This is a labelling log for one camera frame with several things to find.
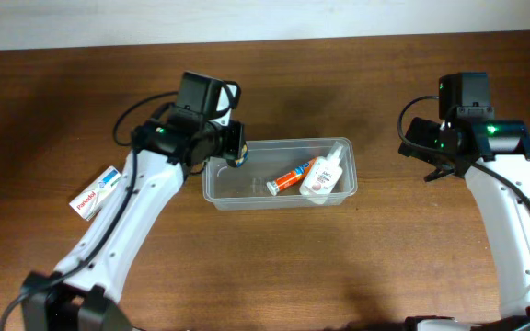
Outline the dark bottle white cap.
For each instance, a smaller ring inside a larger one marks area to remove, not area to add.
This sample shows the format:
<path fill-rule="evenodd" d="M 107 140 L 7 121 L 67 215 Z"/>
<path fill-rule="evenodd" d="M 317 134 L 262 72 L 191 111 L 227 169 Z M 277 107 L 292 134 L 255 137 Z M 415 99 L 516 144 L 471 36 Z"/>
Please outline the dark bottle white cap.
<path fill-rule="evenodd" d="M 240 156 L 234 161 L 233 165 L 235 167 L 241 167 L 248 158 L 248 145 L 245 143 L 241 149 Z"/>

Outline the orange tube white cap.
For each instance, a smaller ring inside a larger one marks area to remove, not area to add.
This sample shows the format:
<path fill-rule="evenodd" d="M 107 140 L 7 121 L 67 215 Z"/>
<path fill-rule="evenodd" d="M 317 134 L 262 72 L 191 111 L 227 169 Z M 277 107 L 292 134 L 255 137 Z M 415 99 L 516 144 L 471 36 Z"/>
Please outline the orange tube white cap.
<path fill-rule="evenodd" d="M 297 166 L 289 173 L 286 173 L 282 175 L 281 177 L 278 177 L 272 181 L 267 182 L 266 187 L 268 191 L 270 192 L 270 194 L 273 196 L 276 196 L 280 192 L 286 190 L 287 188 L 303 180 L 310 172 L 310 169 L 312 168 L 315 161 L 316 161 L 316 158 L 313 158 L 305 162 L 304 164 Z"/>

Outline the white calamine lotion bottle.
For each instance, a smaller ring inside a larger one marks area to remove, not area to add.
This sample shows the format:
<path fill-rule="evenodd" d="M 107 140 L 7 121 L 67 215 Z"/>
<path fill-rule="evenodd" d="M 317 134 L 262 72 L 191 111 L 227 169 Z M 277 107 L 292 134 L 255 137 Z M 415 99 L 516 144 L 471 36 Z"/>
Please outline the white calamine lotion bottle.
<path fill-rule="evenodd" d="M 318 157 L 303 180 L 300 193 L 316 205 L 323 205 L 343 173 L 340 162 L 344 152 L 342 143 L 334 143 L 326 156 Z"/>

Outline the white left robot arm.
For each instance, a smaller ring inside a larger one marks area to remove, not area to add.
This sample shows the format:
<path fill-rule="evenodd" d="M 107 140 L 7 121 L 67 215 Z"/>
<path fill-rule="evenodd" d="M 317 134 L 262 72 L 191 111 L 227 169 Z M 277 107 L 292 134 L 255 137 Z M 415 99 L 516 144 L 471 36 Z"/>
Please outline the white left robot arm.
<path fill-rule="evenodd" d="M 122 178 L 86 234 L 50 276 L 25 279 L 17 303 L 28 330 L 131 330 L 119 301 L 142 243 L 193 167 L 211 158 L 240 166 L 244 126 L 148 120 L 132 132 Z"/>

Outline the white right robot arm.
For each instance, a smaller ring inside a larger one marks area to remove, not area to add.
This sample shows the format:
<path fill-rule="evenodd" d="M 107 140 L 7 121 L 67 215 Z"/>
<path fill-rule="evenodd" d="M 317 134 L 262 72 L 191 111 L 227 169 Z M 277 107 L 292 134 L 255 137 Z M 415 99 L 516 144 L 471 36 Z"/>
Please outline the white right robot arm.
<path fill-rule="evenodd" d="M 415 118 L 399 130 L 400 153 L 435 167 L 427 181 L 465 180 L 484 222 L 500 287 L 500 318 L 462 323 L 410 317 L 412 330 L 530 331 L 530 134 L 519 120 Z"/>

